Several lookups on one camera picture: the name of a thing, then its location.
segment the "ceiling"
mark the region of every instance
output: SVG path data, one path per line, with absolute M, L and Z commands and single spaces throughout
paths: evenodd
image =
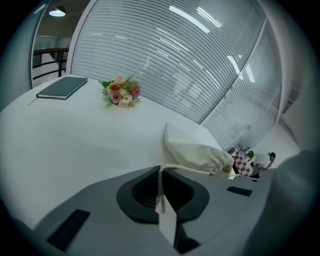
M 52 0 L 40 22 L 37 36 L 71 38 L 89 2 L 90 0 Z M 65 8 L 65 16 L 53 17 L 49 15 L 49 11 L 57 6 Z

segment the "flower bouquet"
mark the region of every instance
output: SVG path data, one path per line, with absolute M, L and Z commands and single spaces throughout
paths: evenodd
M 102 93 L 108 96 L 110 105 L 117 105 L 120 108 L 134 107 L 136 102 L 140 102 L 139 82 L 133 79 L 133 75 L 125 79 L 124 76 L 118 75 L 115 80 L 102 82 L 104 89 Z

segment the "white drawstring bag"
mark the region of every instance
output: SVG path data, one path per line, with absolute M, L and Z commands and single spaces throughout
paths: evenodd
M 164 140 L 179 165 L 219 177 L 230 176 L 234 160 L 227 152 L 200 144 L 170 123 L 166 124 Z

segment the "railing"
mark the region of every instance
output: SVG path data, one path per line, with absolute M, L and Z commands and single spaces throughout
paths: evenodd
M 52 70 L 40 75 L 37 75 L 33 77 L 33 80 L 37 78 L 41 78 L 43 76 L 58 72 L 58 77 L 61 77 L 62 71 L 66 71 L 65 68 L 63 68 L 63 63 L 67 62 L 67 57 L 68 57 L 68 52 L 69 48 L 49 48 L 49 49 L 39 49 L 39 50 L 34 50 L 33 51 L 33 65 L 32 68 L 38 68 L 43 65 L 48 65 L 52 63 L 58 63 L 58 69 L 57 70 Z M 41 63 L 42 59 L 42 54 L 50 54 L 54 61 L 49 61 L 45 63 Z

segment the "black slot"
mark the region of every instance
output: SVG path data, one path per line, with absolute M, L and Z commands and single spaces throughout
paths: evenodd
M 244 188 L 240 188 L 240 187 L 236 187 L 236 186 L 230 186 L 226 190 L 229 192 L 232 192 L 232 193 L 246 196 L 246 197 L 249 197 L 252 193 L 252 190 L 244 189 Z
M 89 217 L 90 212 L 75 210 L 47 239 L 47 242 L 61 251 L 65 251 Z

